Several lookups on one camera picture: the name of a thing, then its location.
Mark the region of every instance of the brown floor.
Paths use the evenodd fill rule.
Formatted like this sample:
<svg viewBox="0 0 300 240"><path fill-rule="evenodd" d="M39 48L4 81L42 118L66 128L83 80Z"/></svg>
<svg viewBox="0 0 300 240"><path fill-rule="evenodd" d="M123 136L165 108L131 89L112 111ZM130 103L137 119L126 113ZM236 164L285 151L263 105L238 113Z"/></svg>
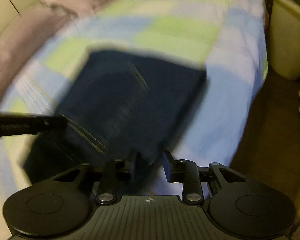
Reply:
<svg viewBox="0 0 300 240"><path fill-rule="evenodd" d="M269 70L253 102L231 168L285 193L293 201L300 184L300 83Z"/></svg>

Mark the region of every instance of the dark blue cloth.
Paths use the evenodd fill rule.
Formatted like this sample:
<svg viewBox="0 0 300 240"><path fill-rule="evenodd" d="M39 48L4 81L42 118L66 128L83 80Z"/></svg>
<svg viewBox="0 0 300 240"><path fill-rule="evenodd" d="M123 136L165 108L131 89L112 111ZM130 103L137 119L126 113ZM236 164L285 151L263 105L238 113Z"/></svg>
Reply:
<svg viewBox="0 0 300 240"><path fill-rule="evenodd" d="M69 119L63 132L41 134L24 168L32 182L82 162L103 165L141 153L156 162L195 96L206 72L117 51L90 54L56 115Z"/></svg>

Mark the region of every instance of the screw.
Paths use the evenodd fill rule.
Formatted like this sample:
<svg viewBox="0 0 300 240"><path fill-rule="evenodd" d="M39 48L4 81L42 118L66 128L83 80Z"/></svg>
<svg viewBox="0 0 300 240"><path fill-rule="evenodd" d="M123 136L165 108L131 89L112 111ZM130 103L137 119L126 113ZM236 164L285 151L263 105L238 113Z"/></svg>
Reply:
<svg viewBox="0 0 300 240"><path fill-rule="evenodd" d="M103 193L98 196L98 199L102 202L108 202L114 199L114 196L110 193Z"/></svg>
<svg viewBox="0 0 300 240"><path fill-rule="evenodd" d="M190 193L190 194L187 195L186 198L189 201L199 201L199 200L202 199L202 197L197 193Z"/></svg>

